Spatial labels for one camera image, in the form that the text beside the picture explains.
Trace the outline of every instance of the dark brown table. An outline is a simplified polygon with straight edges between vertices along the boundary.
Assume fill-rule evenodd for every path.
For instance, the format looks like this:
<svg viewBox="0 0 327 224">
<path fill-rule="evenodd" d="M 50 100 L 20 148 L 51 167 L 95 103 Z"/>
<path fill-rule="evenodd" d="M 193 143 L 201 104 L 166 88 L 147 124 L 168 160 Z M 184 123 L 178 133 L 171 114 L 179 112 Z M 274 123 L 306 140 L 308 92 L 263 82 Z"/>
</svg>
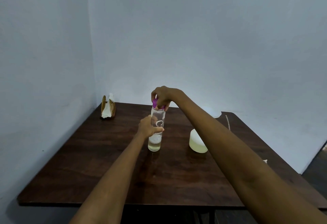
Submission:
<svg viewBox="0 0 327 224">
<path fill-rule="evenodd" d="M 151 106 L 116 103 L 116 117 L 101 120 L 100 108 L 87 118 L 35 178 L 19 194 L 20 205 L 78 206 L 101 176 L 127 147 L 139 120 Z M 268 165 L 302 196 L 318 208 L 327 200 L 296 173 L 235 114 L 223 112 L 217 118 L 251 147 Z M 178 108 L 169 108 L 161 149 L 150 152 L 147 142 L 141 150 L 127 204 L 244 207 L 209 152 L 190 149 L 192 125 Z"/>
</svg>

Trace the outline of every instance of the floor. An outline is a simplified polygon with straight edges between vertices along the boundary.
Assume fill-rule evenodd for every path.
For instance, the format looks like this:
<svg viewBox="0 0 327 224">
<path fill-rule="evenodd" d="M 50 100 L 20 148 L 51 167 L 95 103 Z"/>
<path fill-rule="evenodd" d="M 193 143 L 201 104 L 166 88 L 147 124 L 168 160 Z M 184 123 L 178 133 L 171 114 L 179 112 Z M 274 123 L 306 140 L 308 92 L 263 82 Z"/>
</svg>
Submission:
<svg viewBox="0 0 327 224">
<path fill-rule="evenodd" d="M 327 144 L 316 155 L 302 176 L 327 199 Z M 182 206 L 126 206 L 122 224 L 138 222 L 157 224 L 256 224 L 246 210 L 215 210 Z"/>
</svg>

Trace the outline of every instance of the clear plastic bottle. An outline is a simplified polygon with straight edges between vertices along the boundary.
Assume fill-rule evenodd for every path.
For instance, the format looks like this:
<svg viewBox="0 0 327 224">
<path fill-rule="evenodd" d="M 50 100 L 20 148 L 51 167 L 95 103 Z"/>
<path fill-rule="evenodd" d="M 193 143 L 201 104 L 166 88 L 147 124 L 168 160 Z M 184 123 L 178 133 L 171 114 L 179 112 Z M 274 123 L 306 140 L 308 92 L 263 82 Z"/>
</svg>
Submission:
<svg viewBox="0 0 327 224">
<path fill-rule="evenodd" d="M 152 105 L 152 110 L 151 110 L 151 125 L 153 127 L 164 127 L 164 121 L 165 121 L 165 114 L 166 112 L 164 111 L 165 106 L 162 106 L 161 109 L 156 110 L 157 106 L 157 100 L 153 100 L 153 105 Z M 149 143 L 147 147 L 149 148 L 150 151 L 156 152 L 159 151 L 160 146 L 161 146 L 161 137 L 162 137 L 162 132 L 161 133 L 155 133 L 151 137 L 149 137 Z"/>
</svg>

